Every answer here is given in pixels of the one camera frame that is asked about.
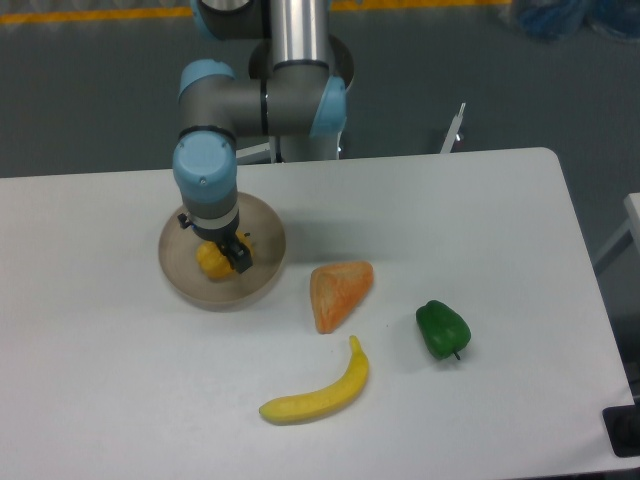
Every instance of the blue joint cover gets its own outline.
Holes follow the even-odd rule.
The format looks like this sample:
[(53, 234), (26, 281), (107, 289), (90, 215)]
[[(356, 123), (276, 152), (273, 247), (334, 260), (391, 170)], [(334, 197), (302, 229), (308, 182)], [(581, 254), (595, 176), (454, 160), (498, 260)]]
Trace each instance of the blue joint cover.
[(191, 0), (191, 11), (193, 12), (193, 20), (196, 22), (196, 27), (201, 35), (209, 40), (218, 40), (216, 36), (209, 30), (207, 24), (204, 23), (202, 19), (202, 14), (200, 13), (200, 9), (198, 8), (198, 0)]
[(347, 92), (344, 80), (330, 77), (311, 126), (310, 137), (339, 133), (347, 123)]
[(192, 132), (173, 152), (173, 177), (180, 193), (198, 203), (222, 200), (235, 188), (237, 173), (233, 147), (214, 132)]
[(236, 78), (235, 73), (233, 73), (231, 67), (226, 63), (216, 62), (210, 59), (196, 60), (187, 65), (182, 71), (178, 98), (180, 98), (182, 92), (184, 92), (189, 85), (210, 75), (224, 75), (233, 79)]

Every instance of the yellow banana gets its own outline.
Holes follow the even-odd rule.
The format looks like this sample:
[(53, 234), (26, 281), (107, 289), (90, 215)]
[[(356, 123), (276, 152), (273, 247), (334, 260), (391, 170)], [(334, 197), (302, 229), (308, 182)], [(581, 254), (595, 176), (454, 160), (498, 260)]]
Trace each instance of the yellow banana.
[(347, 406), (360, 394), (369, 375), (369, 360), (354, 335), (349, 337), (349, 345), (351, 360), (338, 381), (315, 392), (271, 400), (260, 407), (260, 415), (272, 423), (285, 424), (321, 417)]

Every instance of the orange toy fruit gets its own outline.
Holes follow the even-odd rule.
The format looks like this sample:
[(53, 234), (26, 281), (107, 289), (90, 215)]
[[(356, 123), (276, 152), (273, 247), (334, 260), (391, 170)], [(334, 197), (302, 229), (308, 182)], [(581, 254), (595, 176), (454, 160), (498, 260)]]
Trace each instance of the orange toy fruit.
[(347, 262), (316, 268), (311, 274), (311, 307), (319, 333), (333, 332), (373, 285), (369, 262)]

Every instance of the metal arm tube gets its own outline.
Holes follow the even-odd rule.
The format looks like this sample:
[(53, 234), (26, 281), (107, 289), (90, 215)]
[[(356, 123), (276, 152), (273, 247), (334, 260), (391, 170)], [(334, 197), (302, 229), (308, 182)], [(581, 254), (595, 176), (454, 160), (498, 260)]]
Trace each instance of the metal arm tube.
[(271, 0), (273, 65), (329, 63), (326, 0)]
[(319, 65), (280, 68), (267, 81), (268, 134), (309, 135), (329, 70)]
[(262, 134), (260, 81), (213, 75), (189, 86), (179, 100), (180, 130), (215, 127), (235, 140)]

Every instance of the toy bell pepper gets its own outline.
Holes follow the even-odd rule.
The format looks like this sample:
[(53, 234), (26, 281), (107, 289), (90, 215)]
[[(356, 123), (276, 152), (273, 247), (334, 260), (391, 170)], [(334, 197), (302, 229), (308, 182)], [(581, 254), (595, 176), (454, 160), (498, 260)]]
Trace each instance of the toy bell pepper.
[[(253, 252), (253, 246), (249, 241), (249, 234), (242, 232), (236, 232), (238, 240), (249, 248), (251, 256), (255, 254)], [(229, 263), (227, 257), (225, 257), (218, 246), (213, 242), (203, 242), (196, 250), (196, 261), (200, 265), (200, 269), (204, 274), (212, 280), (221, 280), (228, 277), (233, 273), (233, 268)]]
[(427, 349), (438, 360), (455, 355), (471, 340), (471, 330), (460, 315), (444, 303), (431, 300), (416, 311), (416, 321)]

